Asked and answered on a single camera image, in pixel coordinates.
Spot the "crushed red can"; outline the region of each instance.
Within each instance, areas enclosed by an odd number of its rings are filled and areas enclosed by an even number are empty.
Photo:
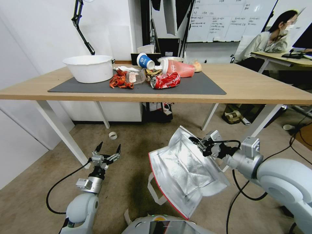
[[[153,76],[150,80],[150,85],[154,89],[172,88],[180,84],[181,78],[178,73],[168,73],[158,76]]]

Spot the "office desk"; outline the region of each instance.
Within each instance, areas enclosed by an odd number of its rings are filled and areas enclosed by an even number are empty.
[[[307,58],[283,58],[282,55],[285,53],[266,53],[266,52],[251,52],[251,55],[255,58],[261,58],[264,59],[264,63],[261,66],[259,73],[262,73],[266,68],[269,70],[270,63],[273,63],[273,68],[277,70],[312,70],[312,60]],[[294,105],[293,109],[297,110],[298,112],[308,115],[312,117],[311,108],[308,110],[305,110],[301,108],[300,106]]]
[[[266,52],[251,52],[251,55],[253,57],[264,59],[264,63],[261,66],[259,73],[262,73],[270,62],[280,64],[286,67],[292,67],[292,70],[312,70],[312,60],[309,60],[307,58],[283,58],[283,54],[286,54],[286,52],[279,54]]]
[[[289,86],[237,64],[203,64],[203,72],[219,85],[226,95],[196,94],[108,94],[108,93],[52,93],[49,89],[72,78],[67,67],[35,77],[0,90],[0,99],[34,100],[43,117],[48,121],[77,159],[85,164],[87,158],[63,126],[47,100],[93,101],[102,113],[109,128],[105,110],[100,101],[128,102],[193,102],[212,103],[202,129],[207,127],[218,103],[267,104],[241,139],[256,136],[282,104],[312,104],[312,94]]]

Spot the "computer monitor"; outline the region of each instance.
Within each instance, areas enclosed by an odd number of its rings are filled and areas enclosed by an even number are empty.
[[[295,42],[293,47],[312,49],[312,23],[305,30],[305,32],[299,37],[299,39]]]
[[[303,48],[303,49],[312,49],[312,23],[309,25],[309,27],[304,31],[304,33],[299,37],[299,39],[293,44],[294,48]],[[294,58],[294,59],[300,59],[303,57],[303,53],[288,53],[282,55],[284,58]]]

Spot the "black hair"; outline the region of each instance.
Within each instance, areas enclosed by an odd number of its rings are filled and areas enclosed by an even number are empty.
[[[275,20],[274,24],[269,29],[269,32],[272,33],[275,30],[279,29],[279,24],[281,22],[287,23],[288,20],[290,20],[292,17],[294,17],[297,14],[298,14],[298,12],[295,11],[295,10],[285,11],[284,13],[282,13],[280,16],[277,17],[277,19]]]

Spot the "woman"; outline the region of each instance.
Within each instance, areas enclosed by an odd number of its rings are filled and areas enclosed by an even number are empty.
[[[286,34],[293,27],[298,17],[298,12],[289,10],[281,14],[267,32],[257,35],[252,42],[235,57],[235,63],[259,71],[264,60],[250,56],[251,52],[265,51],[268,53],[282,53],[287,50]]]

